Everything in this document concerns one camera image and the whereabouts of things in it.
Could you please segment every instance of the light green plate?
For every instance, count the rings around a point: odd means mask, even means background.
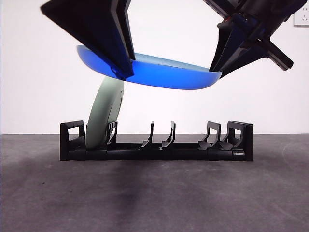
[[[117,121],[124,94],[124,82],[106,77],[93,103],[86,130],[86,148],[96,149],[107,139],[106,127]]]

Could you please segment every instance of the white wall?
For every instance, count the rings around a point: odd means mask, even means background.
[[[79,59],[80,43],[40,12],[46,0],[1,1],[1,133],[59,133],[64,121],[88,120],[103,76]],[[202,0],[132,0],[136,52],[211,64],[221,21]],[[269,59],[210,88],[180,91],[126,83],[120,133],[203,133],[206,121],[254,124],[255,133],[309,133],[309,28],[290,19],[272,41],[295,62],[288,72]]]

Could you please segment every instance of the blue bowl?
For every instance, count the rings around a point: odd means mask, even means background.
[[[119,79],[110,66],[87,47],[77,46],[77,51],[89,68]],[[135,57],[136,60],[132,60],[134,75],[126,81],[142,85],[172,89],[202,89],[212,86],[222,75],[221,72],[210,72],[207,68],[169,59],[138,53]]]

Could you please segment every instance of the gray table surface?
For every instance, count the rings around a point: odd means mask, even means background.
[[[309,135],[255,135],[254,162],[60,162],[59,135],[0,139],[2,232],[309,231]]]

